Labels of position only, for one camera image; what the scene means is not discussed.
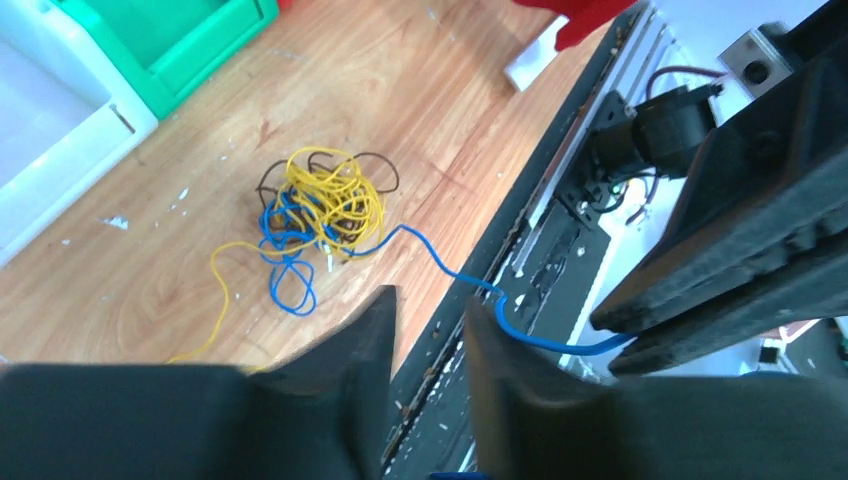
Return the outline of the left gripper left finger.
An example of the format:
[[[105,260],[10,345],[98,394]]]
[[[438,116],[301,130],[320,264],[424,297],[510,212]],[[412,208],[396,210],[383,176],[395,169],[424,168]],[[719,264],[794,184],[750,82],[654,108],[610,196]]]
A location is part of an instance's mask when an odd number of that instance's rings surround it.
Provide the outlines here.
[[[381,286],[341,329],[251,376],[249,478],[381,477],[397,303]]]

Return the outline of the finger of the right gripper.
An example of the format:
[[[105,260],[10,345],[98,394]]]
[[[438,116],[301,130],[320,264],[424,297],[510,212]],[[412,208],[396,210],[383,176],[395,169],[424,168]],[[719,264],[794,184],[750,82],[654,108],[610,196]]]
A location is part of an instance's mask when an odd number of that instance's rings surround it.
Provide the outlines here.
[[[715,129],[656,246],[597,306],[641,332],[777,272],[847,273],[847,44]]]
[[[777,272],[648,329],[609,364],[616,377],[698,359],[768,330],[847,313],[847,273]]]

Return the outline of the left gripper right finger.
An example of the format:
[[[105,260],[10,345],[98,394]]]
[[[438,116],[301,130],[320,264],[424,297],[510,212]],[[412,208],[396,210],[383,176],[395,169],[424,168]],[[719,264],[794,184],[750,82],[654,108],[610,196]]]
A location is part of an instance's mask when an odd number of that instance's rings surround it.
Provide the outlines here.
[[[622,478],[614,388],[512,339],[479,300],[466,303],[464,339],[477,463],[487,478]]]

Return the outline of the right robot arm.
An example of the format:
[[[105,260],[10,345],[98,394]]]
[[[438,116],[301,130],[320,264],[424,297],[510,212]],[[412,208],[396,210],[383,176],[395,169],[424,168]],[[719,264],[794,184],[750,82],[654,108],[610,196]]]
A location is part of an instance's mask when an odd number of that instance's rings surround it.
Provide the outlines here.
[[[785,324],[847,312],[847,44],[722,125],[646,106],[643,156],[685,177],[658,243],[591,313],[632,336],[616,376],[675,367]]]

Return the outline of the red garment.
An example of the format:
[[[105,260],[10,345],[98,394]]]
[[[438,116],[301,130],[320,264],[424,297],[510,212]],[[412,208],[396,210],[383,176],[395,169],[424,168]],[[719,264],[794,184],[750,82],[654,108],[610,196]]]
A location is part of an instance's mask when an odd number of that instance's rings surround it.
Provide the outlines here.
[[[581,43],[589,34],[634,5],[636,0],[514,0],[514,3],[568,18],[568,23],[556,34],[555,50],[561,52]]]

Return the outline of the white plastic bin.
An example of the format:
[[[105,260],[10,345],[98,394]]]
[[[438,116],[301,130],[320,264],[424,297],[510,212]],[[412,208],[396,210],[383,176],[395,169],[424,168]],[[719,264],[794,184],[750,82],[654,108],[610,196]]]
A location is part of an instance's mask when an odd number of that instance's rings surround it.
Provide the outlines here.
[[[145,140],[158,120],[49,1],[1,4],[1,262]]]

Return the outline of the green plastic bin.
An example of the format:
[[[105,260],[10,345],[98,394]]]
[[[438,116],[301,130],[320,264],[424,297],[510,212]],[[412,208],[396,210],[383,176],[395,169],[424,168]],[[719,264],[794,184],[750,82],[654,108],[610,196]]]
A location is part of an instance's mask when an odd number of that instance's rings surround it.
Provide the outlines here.
[[[279,15],[275,0],[66,0],[76,21],[159,120]]]

